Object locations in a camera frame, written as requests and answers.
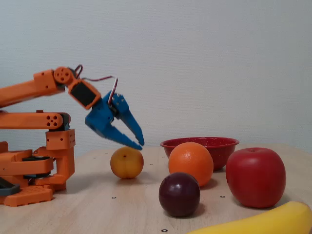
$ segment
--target table surface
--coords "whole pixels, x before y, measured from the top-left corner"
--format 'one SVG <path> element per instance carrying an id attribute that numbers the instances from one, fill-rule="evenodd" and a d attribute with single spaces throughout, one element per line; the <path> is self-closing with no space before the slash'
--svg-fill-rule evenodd
<path id="1" fill-rule="evenodd" d="M 284 144 L 239 144 L 236 150 L 247 147 L 270 148 L 281 156 L 287 183 L 277 206 L 297 200 L 312 207 L 311 154 Z M 158 201 L 159 185 L 169 174 L 163 148 L 143 149 L 143 171 L 131 180 L 120 180 L 112 173 L 113 152 L 91 151 L 76 158 L 76 172 L 67 181 L 67 190 L 56 193 L 50 202 L 20 207 L 1 205 L 0 233 L 159 234 L 167 229 L 169 234 L 184 234 L 264 212 L 239 205 L 221 170 L 202 189 L 201 204 L 192 217 L 169 217 Z"/>

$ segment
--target banana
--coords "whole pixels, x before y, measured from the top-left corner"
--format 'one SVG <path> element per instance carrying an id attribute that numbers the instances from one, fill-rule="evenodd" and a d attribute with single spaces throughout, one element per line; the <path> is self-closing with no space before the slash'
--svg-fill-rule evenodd
<path id="1" fill-rule="evenodd" d="M 309 234 L 312 212 L 302 202 L 289 201 L 264 213 L 198 229 L 188 234 Z"/>

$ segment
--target small orange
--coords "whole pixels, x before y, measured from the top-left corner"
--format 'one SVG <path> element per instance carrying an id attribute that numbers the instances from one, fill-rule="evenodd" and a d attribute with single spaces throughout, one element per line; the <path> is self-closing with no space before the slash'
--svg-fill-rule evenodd
<path id="1" fill-rule="evenodd" d="M 192 175 L 202 187 L 208 183 L 214 171 L 209 151 L 201 144 L 186 142 L 176 146 L 169 156 L 169 172 L 185 172 Z"/>
<path id="2" fill-rule="evenodd" d="M 144 159 L 141 152 L 127 146 L 116 150 L 111 157 L 112 172 L 122 179 L 137 177 L 143 166 Z"/>

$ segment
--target bowl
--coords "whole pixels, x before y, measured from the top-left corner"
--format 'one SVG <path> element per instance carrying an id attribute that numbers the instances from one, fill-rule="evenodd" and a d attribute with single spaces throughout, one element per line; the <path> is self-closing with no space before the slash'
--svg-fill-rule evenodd
<path id="1" fill-rule="evenodd" d="M 214 171 L 222 169 L 239 141 L 227 137 L 188 137 L 163 141 L 160 145 L 164 148 L 169 158 L 171 151 L 179 144 L 196 142 L 206 147 L 214 161 Z"/>

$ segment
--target dark red plum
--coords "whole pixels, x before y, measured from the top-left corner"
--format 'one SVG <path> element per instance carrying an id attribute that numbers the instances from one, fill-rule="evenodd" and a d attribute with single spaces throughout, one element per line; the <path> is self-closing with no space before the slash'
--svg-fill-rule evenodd
<path id="1" fill-rule="evenodd" d="M 176 172 L 168 175 L 159 188 L 159 202 L 173 217 L 187 217 L 194 213 L 200 201 L 200 188 L 190 174 Z"/>

